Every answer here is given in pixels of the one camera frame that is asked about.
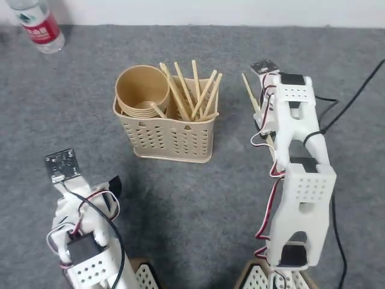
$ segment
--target beige basket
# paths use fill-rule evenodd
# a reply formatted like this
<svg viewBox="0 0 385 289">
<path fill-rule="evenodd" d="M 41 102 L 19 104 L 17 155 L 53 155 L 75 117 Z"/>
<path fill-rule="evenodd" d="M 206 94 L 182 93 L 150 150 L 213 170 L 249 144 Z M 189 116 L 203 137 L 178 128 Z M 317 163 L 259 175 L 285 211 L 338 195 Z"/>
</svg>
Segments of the beige basket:
<svg viewBox="0 0 385 289">
<path fill-rule="evenodd" d="M 180 86 L 177 77 L 175 82 Z M 186 84 L 196 103 L 197 95 L 193 79 L 186 78 Z M 200 80 L 200 87 L 205 87 L 208 79 Z M 212 87 L 206 94 L 203 107 L 206 106 Z M 208 114 L 218 111 L 218 94 Z M 141 158 L 205 163 L 211 159 L 214 141 L 215 118 L 205 122 L 183 122 L 177 112 L 173 97 L 167 108 L 168 119 L 137 119 L 125 115 L 120 109 L 116 97 L 113 110 L 119 117 L 126 133 L 134 146 L 134 153 Z"/>
</svg>

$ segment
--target chopstick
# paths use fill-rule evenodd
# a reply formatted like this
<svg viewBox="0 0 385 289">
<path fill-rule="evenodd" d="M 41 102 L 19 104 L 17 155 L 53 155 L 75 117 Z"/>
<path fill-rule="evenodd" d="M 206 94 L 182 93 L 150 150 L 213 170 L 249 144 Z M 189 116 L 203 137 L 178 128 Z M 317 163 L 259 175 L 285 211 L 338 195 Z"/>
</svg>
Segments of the chopstick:
<svg viewBox="0 0 385 289">
<path fill-rule="evenodd" d="M 168 70 L 167 66 L 164 63 L 159 63 L 159 66 L 161 67 L 162 71 L 166 74 L 168 83 L 170 84 L 170 88 L 173 92 L 173 96 L 176 102 L 176 105 L 178 107 L 178 110 L 180 112 L 180 116 L 182 117 L 182 120 L 184 122 L 190 122 L 189 115 L 186 111 L 185 106 L 183 105 L 182 98 L 179 95 L 179 89 L 174 81 L 173 76 L 171 75 L 170 71 Z"/>
<path fill-rule="evenodd" d="M 213 82 L 213 80 L 214 80 L 216 74 L 217 74 L 217 71 L 214 70 L 214 71 L 212 72 L 211 76 L 210 76 L 209 81 L 208 81 L 207 84 L 206 84 L 205 89 L 203 90 L 203 92 L 202 92 L 201 95 L 199 96 L 199 98 L 198 98 L 198 103 L 197 103 L 197 105 L 195 106 L 194 111 L 193 111 L 192 114 L 191 114 L 191 119 L 192 119 L 192 120 L 194 120 L 194 118 L 195 118 L 195 116 L 196 116 L 196 114 L 197 114 L 197 112 L 198 112 L 198 109 L 201 107 L 201 105 L 202 105 L 202 103 L 203 103 L 203 100 L 205 99 L 205 95 L 206 95 L 207 91 L 209 90 L 209 88 L 210 88 L 210 86 L 211 86 L 211 84 L 212 84 L 212 82 Z"/>
<path fill-rule="evenodd" d="M 205 122 L 217 116 L 219 116 L 219 113 L 212 113 L 212 114 L 209 114 L 208 116 L 202 116 L 199 120 L 196 120 L 196 122 Z"/>
<path fill-rule="evenodd" d="M 253 95 L 253 92 L 251 91 L 250 85 L 248 84 L 246 75 L 245 75 L 244 73 L 242 73 L 242 79 L 243 79 L 243 82 L 245 83 L 245 86 L 246 86 L 248 95 L 249 95 L 249 97 L 250 97 L 251 103 L 252 103 L 253 106 L 254 106 L 255 112 L 256 112 L 256 113 L 257 113 L 257 112 L 260 112 L 260 106 L 259 106 L 259 104 L 258 104 L 258 101 L 255 99 L 255 97 L 254 97 L 254 95 Z M 273 142 L 273 139 L 271 138 L 270 134 L 267 136 L 266 142 L 271 146 L 271 147 L 269 148 L 270 154 L 271 154 L 271 157 L 275 160 L 274 150 L 272 149 L 272 148 L 274 147 L 274 142 Z"/>
<path fill-rule="evenodd" d="M 160 115 L 161 118 L 166 119 L 167 116 L 163 113 L 163 111 L 157 106 L 156 103 L 151 103 L 152 108 Z"/>
<path fill-rule="evenodd" d="M 218 88 L 219 88 L 219 84 L 220 84 L 220 82 L 221 82 L 221 79 L 222 79 L 222 73 L 219 73 L 219 74 L 218 74 L 218 77 L 217 77 L 217 80 L 215 81 L 214 88 L 213 88 L 212 91 L 211 91 L 209 101 L 208 101 L 208 103 L 207 103 L 205 112 L 203 113 L 203 117 L 207 116 L 207 114 L 208 114 L 208 112 L 209 112 L 209 109 L 210 109 L 210 107 L 211 107 L 211 103 L 212 103 L 212 101 L 214 100 L 215 95 L 217 95 L 217 91 L 218 91 Z"/>
<path fill-rule="evenodd" d="M 193 110 L 194 109 L 194 104 L 192 103 L 193 101 L 191 100 L 191 96 L 190 96 L 190 93 L 188 92 L 185 78 L 183 77 L 182 71 L 179 68 L 178 62 L 174 62 L 174 66 L 175 66 L 175 69 L 176 69 L 176 73 L 178 74 L 180 83 L 181 83 L 181 85 L 183 87 L 183 90 L 185 92 L 185 96 L 187 98 L 187 101 L 188 101 L 188 104 L 190 106 L 190 109 Z"/>
<path fill-rule="evenodd" d="M 193 60 L 191 62 L 191 64 L 192 64 L 192 74 L 194 75 L 195 91 L 196 91 L 197 102 L 198 102 L 199 96 L 200 96 L 200 85 L 199 85 L 197 62 L 195 60 Z M 200 116 L 203 115 L 203 108 L 202 107 L 199 108 L 199 115 Z"/>
</svg>

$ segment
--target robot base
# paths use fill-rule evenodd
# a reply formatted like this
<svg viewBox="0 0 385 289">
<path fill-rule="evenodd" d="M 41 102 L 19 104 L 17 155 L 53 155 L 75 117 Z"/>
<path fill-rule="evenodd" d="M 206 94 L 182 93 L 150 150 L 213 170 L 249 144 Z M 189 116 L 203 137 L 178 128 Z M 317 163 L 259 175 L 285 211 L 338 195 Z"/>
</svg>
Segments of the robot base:
<svg viewBox="0 0 385 289">
<path fill-rule="evenodd" d="M 285 272 L 283 275 L 286 276 L 286 289 L 318 289 L 304 271 Z M 284 289 L 284 287 L 282 276 L 271 270 L 264 259 L 257 258 L 246 264 L 234 289 Z"/>
<path fill-rule="evenodd" d="M 148 260 L 136 258 L 130 259 L 130 263 L 141 289 L 165 289 L 156 277 L 155 271 Z"/>
</svg>

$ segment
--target stacked cups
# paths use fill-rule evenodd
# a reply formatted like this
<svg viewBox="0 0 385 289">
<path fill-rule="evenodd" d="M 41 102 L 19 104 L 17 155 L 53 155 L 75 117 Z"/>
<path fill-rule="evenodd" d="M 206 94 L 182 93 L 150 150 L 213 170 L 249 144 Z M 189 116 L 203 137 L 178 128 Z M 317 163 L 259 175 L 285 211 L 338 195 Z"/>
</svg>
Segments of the stacked cups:
<svg viewBox="0 0 385 289">
<path fill-rule="evenodd" d="M 115 84 L 120 108 L 131 117 L 149 119 L 165 111 L 170 99 L 170 86 L 164 73 L 156 67 L 137 65 L 122 72 Z"/>
</svg>

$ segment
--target robotic arm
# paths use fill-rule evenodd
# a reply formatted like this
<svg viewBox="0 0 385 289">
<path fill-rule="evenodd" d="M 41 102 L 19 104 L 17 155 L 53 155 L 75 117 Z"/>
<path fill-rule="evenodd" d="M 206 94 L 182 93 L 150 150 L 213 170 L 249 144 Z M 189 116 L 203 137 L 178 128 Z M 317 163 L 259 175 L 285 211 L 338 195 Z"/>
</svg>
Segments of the robotic arm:
<svg viewBox="0 0 385 289">
<path fill-rule="evenodd" d="M 134 273 L 119 232 L 115 232 L 117 236 L 109 234 L 110 223 L 120 211 L 116 197 L 122 189 L 119 177 L 90 187 L 80 174 L 73 149 L 46 156 L 45 163 L 54 187 L 63 195 L 58 200 L 47 244 L 58 255 L 71 286 L 158 289 L 147 264 L 141 265 L 142 274 Z"/>
<path fill-rule="evenodd" d="M 290 288 L 296 288 L 293 282 L 296 272 L 316 266 L 319 261 L 329 226 L 329 203 L 336 174 L 330 166 L 324 136 L 317 134 L 307 138 L 319 131 L 311 78 L 282 73 L 269 60 L 253 64 L 251 68 L 258 75 L 262 87 L 258 104 L 245 76 L 242 76 L 259 129 L 251 143 L 266 145 L 253 142 L 257 135 L 267 140 L 274 161 L 270 175 L 278 178 L 269 201 L 274 198 L 277 183 L 283 180 L 282 199 L 271 221 L 269 236 L 261 236 L 261 233 L 271 208 L 267 209 L 267 218 L 257 233 L 257 238 L 266 241 L 266 246 L 257 251 L 257 256 L 267 260 L 270 280 L 279 274 L 292 283 Z M 290 155 L 289 146 L 293 140 L 305 141 L 309 154 Z M 275 283 L 270 282 L 270 288 L 274 286 Z"/>
</svg>

